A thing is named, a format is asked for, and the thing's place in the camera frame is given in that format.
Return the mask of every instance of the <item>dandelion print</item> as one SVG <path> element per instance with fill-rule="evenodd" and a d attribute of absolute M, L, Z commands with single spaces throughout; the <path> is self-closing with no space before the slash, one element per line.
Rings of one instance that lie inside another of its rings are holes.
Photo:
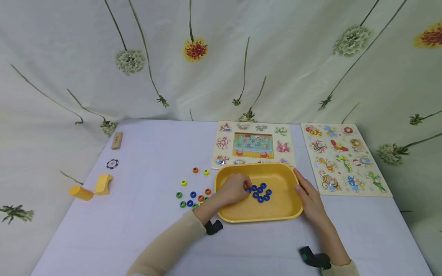
<path fill-rule="evenodd" d="M 192 33 L 192 0 L 189 0 L 189 30 L 191 39 L 184 41 L 183 56 L 188 62 L 196 62 L 207 54 L 207 44 L 204 39 L 194 38 Z"/>
<path fill-rule="evenodd" d="M 428 26 L 422 33 L 416 35 L 413 39 L 413 46 L 429 49 L 442 47 L 442 20 Z"/>

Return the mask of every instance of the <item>white table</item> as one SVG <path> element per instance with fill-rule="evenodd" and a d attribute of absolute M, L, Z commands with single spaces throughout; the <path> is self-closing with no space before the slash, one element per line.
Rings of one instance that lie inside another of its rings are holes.
<path fill-rule="evenodd" d="M 177 191 L 213 189 L 210 167 L 216 122 L 126 120 L 120 150 L 107 143 L 84 187 L 93 190 L 99 174 L 114 176 L 110 195 L 75 199 L 32 276 L 121 276 L 137 255 L 189 210 Z M 290 126 L 296 163 L 315 184 L 299 125 Z M 106 168 L 118 159 L 113 170 Z M 180 181 L 188 185 L 182 187 Z M 350 257 L 361 275 L 431 275 L 393 198 L 322 196 Z M 169 275 L 320 275 L 303 263 L 298 249 L 320 253 L 304 216 L 265 223 L 229 224 L 197 241 Z"/>

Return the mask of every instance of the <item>wooden block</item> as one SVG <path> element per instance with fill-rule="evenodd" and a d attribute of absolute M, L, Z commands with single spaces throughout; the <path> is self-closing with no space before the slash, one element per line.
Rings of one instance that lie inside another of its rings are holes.
<path fill-rule="evenodd" d="M 123 133 L 120 132 L 116 132 L 114 134 L 114 140 L 112 141 L 112 146 L 111 149 L 113 150 L 119 150 L 121 147 L 121 140 L 123 139 Z"/>
<path fill-rule="evenodd" d="M 100 174 L 97 179 L 97 183 L 95 184 L 94 194 L 97 196 L 105 196 L 109 194 L 109 188 L 107 185 L 109 181 L 114 179 L 114 177 L 110 174 Z"/>

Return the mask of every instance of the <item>plant stem print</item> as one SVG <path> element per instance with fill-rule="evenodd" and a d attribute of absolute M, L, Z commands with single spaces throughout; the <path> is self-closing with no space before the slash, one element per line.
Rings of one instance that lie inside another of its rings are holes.
<path fill-rule="evenodd" d="M 189 31 L 191 39 L 184 41 L 183 56 L 188 62 L 196 62 L 207 54 L 207 44 L 204 39 L 194 38 L 192 32 L 192 0 L 189 0 Z"/>
<path fill-rule="evenodd" d="M 69 108 L 67 108 L 67 107 L 64 107 L 64 106 L 62 106 L 61 104 L 59 104 L 58 102 L 56 102 L 56 101 L 54 101 L 51 97 L 49 97 L 48 95 L 46 95 L 45 93 L 43 93 L 40 89 L 38 89 L 35 85 L 33 85 L 25 76 L 23 76 L 23 74 L 22 73 L 20 73 L 20 71 L 17 69 L 17 68 L 15 68 L 15 66 L 14 65 L 12 65 L 11 64 L 11 66 L 12 66 L 12 68 L 14 68 L 14 70 L 27 82 L 27 83 L 29 83 L 35 90 L 37 90 L 38 92 L 40 92 L 40 94 L 42 94 L 43 96 L 45 96 L 46 98 L 48 98 L 49 100 L 51 100 L 51 101 L 53 101 L 54 103 L 56 103 L 56 104 L 58 104 L 59 106 L 61 106 L 62 108 L 64 108 L 64 109 L 66 109 L 67 111 L 69 111 L 69 112 L 71 112 L 71 113 L 74 113 L 75 115 L 77 115 L 79 118 L 80 118 L 80 121 L 76 121 L 75 122 L 75 124 L 77 125 L 77 124 L 82 124 L 84 121 L 83 121 L 83 118 L 80 116 L 80 115 L 78 115 L 77 113 L 75 113 L 75 112 L 73 112 L 72 110 L 70 110 Z"/>
<path fill-rule="evenodd" d="M 149 53 L 147 52 L 146 39 L 144 38 L 144 33 L 143 33 L 143 30 L 141 29 L 140 21 L 138 20 L 137 13 L 135 12 L 135 9 L 133 8 L 132 2 L 130 0 L 128 0 L 128 1 L 129 1 L 130 8 L 132 9 L 133 16 L 135 17 L 135 20 L 137 22 L 138 29 L 140 30 L 141 38 L 143 39 L 144 49 L 146 50 L 147 67 L 149 69 L 150 80 L 152 81 L 153 88 L 155 89 L 156 94 L 158 95 L 158 99 L 156 99 L 156 102 L 160 102 L 164 107 L 168 107 L 169 104 L 167 103 L 166 99 L 159 94 L 158 89 L 156 88 L 156 85 L 153 82 L 152 71 L 150 69 L 150 62 L 149 62 Z"/>
<path fill-rule="evenodd" d="M 118 27 L 117 21 L 115 20 L 114 15 L 112 14 L 111 8 L 107 3 L 107 0 L 104 0 L 107 9 L 114 21 L 115 27 L 117 28 L 118 34 L 120 35 L 121 42 L 123 43 L 124 50 L 119 50 L 115 54 L 115 63 L 117 68 L 125 73 L 126 75 L 134 74 L 143 70 L 145 58 L 140 49 L 127 49 L 126 44 L 124 43 L 123 35 L 121 34 L 120 28 Z"/>
<path fill-rule="evenodd" d="M 249 109 L 249 111 L 247 113 L 243 113 L 243 115 L 241 117 L 239 117 L 238 121 L 240 121 L 240 122 L 252 122 L 252 123 L 256 123 L 257 122 L 253 118 L 255 116 L 255 113 L 253 113 L 251 109 L 256 104 L 256 101 L 259 99 L 259 97 L 261 96 L 261 93 L 262 93 L 263 88 L 264 88 L 264 84 L 266 83 L 266 78 L 267 78 L 267 76 L 264 77 L 264 81 L 263 81 L 263 84 L 261 86 L 261 90 L 259 91 L 259 94 L 256 97 L 255 102 L 253 102 L 252 106 L 250 107 L 250 109 Z"/>
<path fill-rule="evenodd" d="M 89 109 L 87 109 L 86 107 L 84 107 L 84 106 L 80 103 L 80 101 L 77 99 L 77 97 L 76 97 L 76 96 L 75 96 L 75 95 L 74 95 L 69 89 L 66 89 L 66 90 L 69 92 L 69 94 L 72 96 L 72 98 L 74 98 L 74 100 L 78 103 L 78 105 L 79 105 L 82 109 L 84 109 L 84 110 L 86 110 L 87 112 L 90 112 L 90 113 L 92 113 L 92 114 L 95 114 L 95 115 L 100 116 L 101 118 L 103 118 L 103 122 L 102 122 L 101 125 L 100 125 L 101 130 L 103 130 L 104 134 L 105 134 L 107 137 L 110 137 L 110 136 L 112 135 L 112 133 L 114 132 L 115 128 L 117 127 L 118 122 L 107 121 L 106 118 L 105 118 L 104 116 L 102 116 L 102 115 L 100 115 L 100 114 L 97 114 L 97 113 L 95 113 L 95 112 L 90 111 Z"/>
<path fill-rule="evenodd" d="M 234 106 L 238 106 L 241 104 L 241 97 L 243 96 L 244 88 L 246 87 L 246 62 L 247 62 L 247 50 L 248 50 L 249 41 L 250 41 L 250 37 L 248 37 L 248 39 L 247 39 L 246 54 L 244 55 L 243 90 L 241 91 L 241 95 L 238 99 L 233 99 L 232 103 Z"/>

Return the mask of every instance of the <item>animal puzzle piece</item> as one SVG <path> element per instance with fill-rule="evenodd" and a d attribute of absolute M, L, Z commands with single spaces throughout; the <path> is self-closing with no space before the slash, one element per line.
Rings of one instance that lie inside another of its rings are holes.
<path fill-rule="evenodd" d="M 230 160 L 230 158 L 228 156 L 218 155 L 215 159 L 215 163 L 223 166 L 223 165 L 227 164 L 227 161 L 229 161 L 229 160 Z"/>
<path fill-rule="evenodd" d="M 289 144 L 289 143 L 281 144 L 281 142 L 278 141 L 278 146 L 277 146 L 276 150 L 277 150 L 278 152 L 281 152 L 281 153 L 284 153 L 284 152 L 291 152 L 292 149 L 289 147 L 288 144 Z"/>
<path fill-rule="evenodd" d="M 356 152 L 363 152 L 365 150 L 364 145 L 361 143 L 359 139 L 351 139 L 350 140 L 351 148 Z"/>
<path fill-rule="evenodd" d="M 352 161 L 356 167 L 364 166 L 364 168 L 366 168 L 366 167 L 371 167 L 373 165 L 370 158 L 368 158 L 368 156 L 366 155 L 356 156 L 356 159 L 353 159 Z"/>
<path fill-rule="evenodd" d="M 322 132 L 312 125 L 306 126 L 305 131 L 307 131 L 313 137 L 322 137 Z"/>
<path fill-rule="evenodd" d="M 329 161 L 328 159 L 324 159 L 322 157 L 316 157 L 316 163 L 324 165 L 325 168 L 331 173 L 338 168 L 338 165 L 336 165 L 334 161 Z"/>
<path fill-rule="evenodd" d="M 290 168 L 293 168 L 293 165 L 289 163 L 289 161 L 285 160 L 284 158 L 281 158 L 279 160 L 281 163 L 288 165 Z"/>
<path fill-rule="evenodd" d="M 329 137 L 338 137 L 338 129 L 332 128 L 329 125 L 324 126 L 324 130 L 326 131 L 325 134 L 327 134 Z"/>
<path fill-rule="evenodd" d="M 332 149 L 336 152 L 348 152 L 348 148 L 344 147 L 344 144 L 342 143 L 337 143 L 335 140 L 330 139 L 330 143 L 333 145 Z"/>
<path fill-rule="evenodd" d="M 255 128 L 257 131 L 263 132 L 264 130 L 267 129 L 267 126 L 266 125 L 257 125 Z"/>
<path fill-rule="evenodd" d="M 226 123 L 225 125 L 220 125 L 220 131 L 231 132 L 232 129 L 230 128 L 230 125 Z"/>
<path fill-rule="evenodd" d="M 360 190 L 365 190 L 365 183 L 358 179 L 355 179 L 354 176 L 348 175 L 347 178 L 344 178 L 344 181 L 344 184 L 349 185 L 355 193 L 359 192 Z"/>
<path fill-rule="evenodd" d="M 350 161 L 348 161 L 348 158 L 343 155 L 335 155 L 335 159 L 337 161 L 342 161 L 344 163 L 344 167 L 347 170 L 348 173 L 351 173 L 353 169 L 350 166 Z"/>
<path fill-rule="evenodd" d="M 351 135 L 353 135 L 353 134 L 357 134 L 357 132 L 355 132 L 355 131 L 353 130 L 353 128 L 351 128 L 351 127 L 349 127 L 349 126 L 345 127 L 343 130 L 344 130 L 344 134 L 345 134 L 345 135 L 349 135 L 349 136 L 351 136 Z"/>
<path fill-rule="evenodd" d="M 316 140 L 310 143 L 310 148 L 314 150 L 316 153 L 322 154 L 328 149 L 327 145 L 322 143 L 322 141 Z"/>
<path fill-rule="evenodd" d="M 289 130 L 286 129 L 285 127 L 281 127 L 281 128 L 275 127 L 275 133 L 279 133 L 282 136 L 287 136 L 287 134 L 286 134 L 287 132 L 289 132 Z"/>
<path fill-rule="evenodd" d="M 227 145 L 229 144 L 230 139 L 227 137 L 220 137 L 217 139 L 217 147 L 221 150 L 227 149 Z"/>
<path fill-rule="evenodd" d="M 240 123 L 237 123 L 236 126 L 237 126 L 239 129 L 241 129 L 241 130 L 246 130 L 246 129 L 248 129 L 248 127 L 249 127 L 250 125 L 249 125 L 249 124 L 240 124 Z"/>
<path fill-rule="evenodd" d="M 339 185 L 338 180 L 328 174 L 323 170 L 319 170 L 319 175 L 322 177 L 322 188 L 325 190 L 342 191 L 342 187 Z"/>
<path fill-rule="evenodd" d="M 374 172 L 369 171 L 368 174 L 365 175 L 366 178 L 371 178 L 373 180 L 373 185 L 379 188 L 381 193 L 386 193 L 387 190 L 382 186 L 381 181 L 379 180 L 381 177 Z"/>

